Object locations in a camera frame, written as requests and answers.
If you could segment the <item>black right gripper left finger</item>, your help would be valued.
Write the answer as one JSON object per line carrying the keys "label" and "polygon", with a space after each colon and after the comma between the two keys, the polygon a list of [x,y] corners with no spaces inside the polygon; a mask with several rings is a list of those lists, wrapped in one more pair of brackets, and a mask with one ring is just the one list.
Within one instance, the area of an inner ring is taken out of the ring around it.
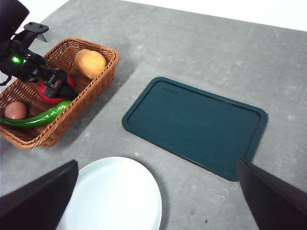
{"label": "black right gripper left finger", "polygon": [[0,198],[2,230],[54,230],[70,201],[79,173],[71,160]]}

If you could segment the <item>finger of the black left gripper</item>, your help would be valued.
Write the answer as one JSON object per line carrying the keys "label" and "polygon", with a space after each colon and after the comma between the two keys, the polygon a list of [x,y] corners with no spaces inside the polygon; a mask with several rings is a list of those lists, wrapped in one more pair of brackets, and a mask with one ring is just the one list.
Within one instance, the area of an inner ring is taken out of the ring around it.
{"label": "finger of the black left gripper", "polygon": [[68,74],[62,69],[48,69],[45,80],[44,95],[48,98],[65,98],[73,100],[78,93],[68,83]]}

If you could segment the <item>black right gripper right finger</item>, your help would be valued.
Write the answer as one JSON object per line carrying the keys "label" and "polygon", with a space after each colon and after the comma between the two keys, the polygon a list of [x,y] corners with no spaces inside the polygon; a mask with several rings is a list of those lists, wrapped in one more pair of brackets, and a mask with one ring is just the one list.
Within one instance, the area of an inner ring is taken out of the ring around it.
{"label": "black right gripper right finger", "polygon": [[240,159],[236,167],[245,201],[260,230],[305,230],[307,193]]}

